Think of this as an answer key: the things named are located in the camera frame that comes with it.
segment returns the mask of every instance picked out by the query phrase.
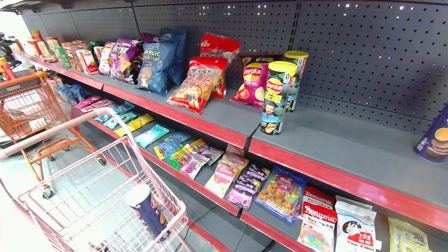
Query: canister in cart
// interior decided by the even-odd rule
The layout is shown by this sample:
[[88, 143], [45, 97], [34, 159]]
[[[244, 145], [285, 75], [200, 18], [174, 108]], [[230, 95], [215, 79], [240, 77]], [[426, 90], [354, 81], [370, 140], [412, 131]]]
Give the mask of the canister in cart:
[[289, 90], [288, 106], [286, 113], [291, 113], [296, 107], [297, 96], [299, 94], [300, 82], [302, 81], [303, 71], [305, 70], [306, 60], [308, 58], [307, 52], [302, 51], [289, 51], [284, 54], [284, 60], [291, 62], [297, 66], [296, 74], [293, 76], [291, 83], [291, 89]]
[[290, 62], [274, 61], [268, 65], [266, 92], [261, 115], [261, 132], [275, 136], [283, 126], [283, 114], [288, 106], [288, 94], [297, 66]]
[[[151, 195], [151, 189], [146, 184], [140, 184], [132, 188], [126, 196], [128, 204], [135, 216], [142, 222], [143, 227], [150, 233], [153, 239], [167, 227], [168, 220], [159, 210], [156, 200]], [[158, 241], [163, 242], [168, 238], [170, 231]]]

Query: blue chip bag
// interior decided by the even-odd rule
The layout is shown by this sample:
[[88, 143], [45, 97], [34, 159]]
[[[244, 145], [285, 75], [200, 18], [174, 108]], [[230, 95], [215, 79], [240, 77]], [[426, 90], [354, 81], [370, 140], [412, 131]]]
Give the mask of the blue chip bag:
[[185, 57], [185, 41], [187, 39], [187, 30], [183, 28], [162, 28], [160, 29], [159, 41], [176, 41], [176, 55], [171, 68], [168, 70], [168, 77], [176, 85], [180, 85], [182, 78], [182, 63]]
[[137, 89], [167, 95], [168, 70], [176, 53], [175, 41], [143, 44], [143, 63], [138, 74]]

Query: teal candy package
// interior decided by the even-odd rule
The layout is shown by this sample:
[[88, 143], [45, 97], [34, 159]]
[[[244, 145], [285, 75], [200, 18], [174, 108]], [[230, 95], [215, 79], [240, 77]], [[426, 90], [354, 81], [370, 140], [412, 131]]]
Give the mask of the teal candy package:
[[191, 138], [191, 136], [189, 134], [187, 134], [187, 133], [177, 132], [174, 135], [165, 138], [165, 141], [177, 139], [179, 142], [183, 143], [183, 142], [187, 141], [190, 138]]
[[147, 132], [145, 132], [141, 135], [138, 135], [135, 138], [135, 141], [138, 144], [140, 144], [143, 148], [146, 148], [146, 146], [150, 145], [151, 143], [153, 143], [157, 139], [161, 138], [162, 136], [168, 134], [168, 132], [169, 132], [169, 129], [156, 124], [154, 127], [152, 127]]
[[143, 44], [143, 63], [137, 79], [137, 89], [167, 95], [168, 70], [176, 53], [175, 41]]
[[187, 39], [187, 30], [183, 28], [162, 28], [160, 29], [159, 41], [176, 41], [176, 54], [171, 68], [168, 70], [168, 77], [176, 85], [180, 85], [182, 78], [182, 63], [185, 57], [185, 41]]

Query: red shelf edge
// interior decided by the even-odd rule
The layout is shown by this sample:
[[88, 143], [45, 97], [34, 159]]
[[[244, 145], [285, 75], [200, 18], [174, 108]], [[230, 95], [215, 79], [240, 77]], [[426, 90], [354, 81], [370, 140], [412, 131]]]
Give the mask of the red shelf edge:
[[249, 152], [417, 221], [448, 231], [448, 211], [252, 139]]

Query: potato chip bag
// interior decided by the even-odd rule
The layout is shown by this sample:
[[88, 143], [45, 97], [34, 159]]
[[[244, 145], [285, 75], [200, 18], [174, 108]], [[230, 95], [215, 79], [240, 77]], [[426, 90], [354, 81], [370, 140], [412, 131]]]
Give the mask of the potato chip bag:
[[282, 54], [279, 53], [242, 54], [243, 84], [230, 100], [263, 109], [269, 71], [267, 65], [270, 62], [279, 61], [281, 58]]
[[[227, 65], [224, 70], [226, 70], [233, 59], [240, 52], [240, 43], [236, 40], [230, 39], [223, 35], [217, 35], [213, 33], [205, 33], [202, 35], [201, 44], [199, 47], [199, 56], [201, 57], [219, 57], [227, 59]], [[213, 96], [220, 99], [224, 98], [226, 94], [226, 84], [225, 84], [225, 72], [223, 71], [220, 75], [220, 82], [213, 92]]]
[[210, 93], [218, 85], [219, 78], [225, 69], [227, 60], [223, 58], [193, 57], [187, 78], [168, 98], [167, 102], [202, 113], [202, 109], [210, 98]]

